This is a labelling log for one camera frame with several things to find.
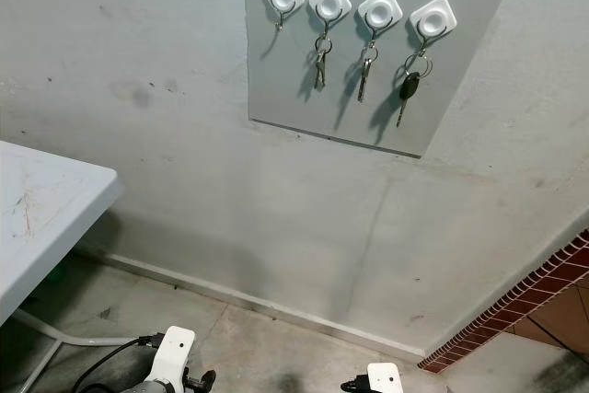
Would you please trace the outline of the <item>silver skirting strip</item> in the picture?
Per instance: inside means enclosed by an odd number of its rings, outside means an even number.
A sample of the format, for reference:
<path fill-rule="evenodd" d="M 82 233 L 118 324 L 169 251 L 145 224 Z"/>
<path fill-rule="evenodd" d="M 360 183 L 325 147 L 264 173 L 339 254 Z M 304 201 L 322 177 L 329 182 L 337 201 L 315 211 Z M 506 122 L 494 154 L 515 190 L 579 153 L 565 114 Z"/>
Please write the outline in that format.
<path fill-rule="evenodd" d="M 395 356 L 395 358 L 401 360 L 419 363 L 426 356 L 424 348 L 413 348 L 395 340 L 366 333 L 366 331 L 351 329 L 351 327 L 341 325 L 341 323 L 329 321 L 327 318 L 311 316 L 311 314 L 303 312 L 303 310 L 291 309 L 274 304 L 272 301 L 260 299 L 259 297 L 236 291 L 236 289 L 219 286 L 217 283 L 192 278 L 192 276 L 181 274 L 181 272 L 164 270 L 164 268 L 155 266 L 155 264 L 132 260 L 118 254 L 100 253 L 100 251 L 95 251 L 94 249 L 83 249 L 83 247 L 75 247 L 73 253 L 80 255 L 80 257 L 118 268 L 118 270 L 124 272 L 131 272 L 132 274 L 143 276 L 143 278 L 150 278 L 160 283 L 169 284 L 169 286 L 177 286 L 186 289 L 186 291 L 209 296 L 211 299 L 225 302 L 225 304 L 253 310 L 253 312 L 265 314 L 265 316 L 294 323 L 294 325 L 303 327 L 303 329 L 318 331 L 318 333 L 329 335 L 329 337 L 345 340 L 353 343 L 353 345 Z"/>

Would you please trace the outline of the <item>white metal table leg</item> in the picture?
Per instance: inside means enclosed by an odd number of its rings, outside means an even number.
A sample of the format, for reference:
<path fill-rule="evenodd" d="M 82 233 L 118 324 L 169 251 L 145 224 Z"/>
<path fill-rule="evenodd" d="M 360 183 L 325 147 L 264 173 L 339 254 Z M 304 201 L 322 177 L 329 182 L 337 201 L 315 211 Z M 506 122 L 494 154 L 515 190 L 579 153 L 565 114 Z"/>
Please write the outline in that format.
<path fill-rule="evenodd" d="M 152 335 L 147 337 L 134 337 L 134 338 L 80 338 L 73 337 L 73 335 L 64 333 L 64 331 L 56 329 L 54 326 L 48 325 L 43 322 L 40 318 L 35 318 L 32 314 L 25 312 L 25 310 L 14 310 L 12 318 L 15 318 L 18 322 L 24 323 L 31 329 L 38 331 L 39 333 L 46 335 L 62 343 L 63 345 L 72 345 L 79 347 L 110 347 L 110 346 L 121 346 L 126 342 L 139 341 L 141 343 L 151 342 L 153 339 Z"/>

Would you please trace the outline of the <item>white plastic table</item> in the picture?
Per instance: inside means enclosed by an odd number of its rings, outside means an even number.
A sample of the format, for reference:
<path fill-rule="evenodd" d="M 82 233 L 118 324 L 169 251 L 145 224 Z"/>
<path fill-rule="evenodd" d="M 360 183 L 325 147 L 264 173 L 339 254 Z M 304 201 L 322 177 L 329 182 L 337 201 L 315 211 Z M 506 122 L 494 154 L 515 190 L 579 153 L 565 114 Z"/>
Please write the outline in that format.
<path fill-rule="evenodd" d="M 0 144 L 0 320 L 12 317 L 123 192 L 118 171 Z"/>

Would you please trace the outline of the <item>red brick step edge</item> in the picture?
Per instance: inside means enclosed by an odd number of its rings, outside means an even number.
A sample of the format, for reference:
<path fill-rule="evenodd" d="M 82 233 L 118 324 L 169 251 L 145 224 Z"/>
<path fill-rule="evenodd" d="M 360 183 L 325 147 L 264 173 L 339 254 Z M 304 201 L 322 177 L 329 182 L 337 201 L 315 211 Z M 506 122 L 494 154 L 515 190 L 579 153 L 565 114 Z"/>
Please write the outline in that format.
<path fill-rule="evenodd" d="M 451 364 L 466 358 L 488 341 L 530 316 L 559 293 L 589 274 L 589 228 L 577 232 L 568 245 L 557 249 L 508 292 L 473 318 L 417 367 L 438 375 Z"/>

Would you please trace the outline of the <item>grey metal wall board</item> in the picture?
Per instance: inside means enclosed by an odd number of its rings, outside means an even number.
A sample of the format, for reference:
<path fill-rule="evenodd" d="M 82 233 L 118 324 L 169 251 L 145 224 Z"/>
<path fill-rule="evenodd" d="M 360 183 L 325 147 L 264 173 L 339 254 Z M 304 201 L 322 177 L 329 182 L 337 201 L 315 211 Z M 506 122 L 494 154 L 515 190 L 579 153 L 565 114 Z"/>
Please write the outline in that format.
<path fill-rule="evenodd" d="M 402 64 L 418 51 L 410 15 L 433 0 L 397 0 L 403 18 L 375 40 L 379 57 L 367 78 L 364 102 L 356 99 L 361 51 L 371 37 L 356 15 L 365 0 L 350 0 L 352 10 L 329 28 L 333 49 L 327 58 L 327 85 L 313 87 L 315 40 L 323 23 L 308 0 L 276 31 L 278 15 L 266 0 L 247 0 L 248 115 L 348 144 L 420 156 L 441 127 L 460 81 L 502 0 L 447 0 L 457 27 L 425 49 L 433 71 L 422 78 L 396 127 L 401 101 Z"/>

